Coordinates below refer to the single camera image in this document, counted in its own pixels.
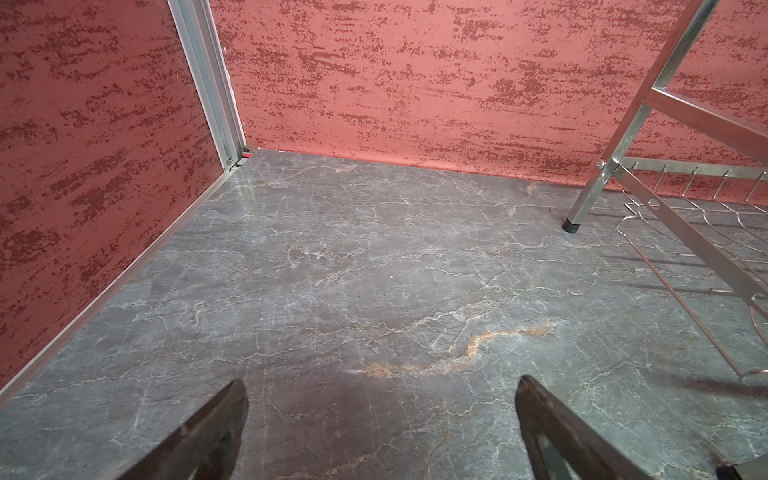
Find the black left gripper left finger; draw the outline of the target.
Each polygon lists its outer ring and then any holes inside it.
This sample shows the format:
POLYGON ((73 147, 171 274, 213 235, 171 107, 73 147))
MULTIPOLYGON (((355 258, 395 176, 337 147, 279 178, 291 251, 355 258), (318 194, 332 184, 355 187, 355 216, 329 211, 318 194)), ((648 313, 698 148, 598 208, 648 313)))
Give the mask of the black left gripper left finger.
POLYGON ((242 380, 234 379, 131 466, 122 479, 229 479, 248 415, 242 380))

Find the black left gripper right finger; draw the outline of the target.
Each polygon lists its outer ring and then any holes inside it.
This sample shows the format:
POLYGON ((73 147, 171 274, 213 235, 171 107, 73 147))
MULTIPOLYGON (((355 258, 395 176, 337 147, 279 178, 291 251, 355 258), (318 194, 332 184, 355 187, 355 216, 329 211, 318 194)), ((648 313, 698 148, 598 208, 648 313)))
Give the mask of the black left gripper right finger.
POLYGON ((649 477, 530 375, 519 380, 515 410, 536 479, 649 477))

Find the steel two-tier dish rack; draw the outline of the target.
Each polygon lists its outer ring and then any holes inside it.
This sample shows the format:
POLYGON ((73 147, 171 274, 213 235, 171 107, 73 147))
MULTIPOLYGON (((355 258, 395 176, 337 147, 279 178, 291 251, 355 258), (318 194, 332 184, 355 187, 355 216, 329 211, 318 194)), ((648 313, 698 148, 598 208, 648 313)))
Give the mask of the steel two-tier dish rack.
POLYGON ((561 227, 617 188, 617 234, 738 383, 765 387, 767 5, 609 2, 589 28, 616 124, 561 227))

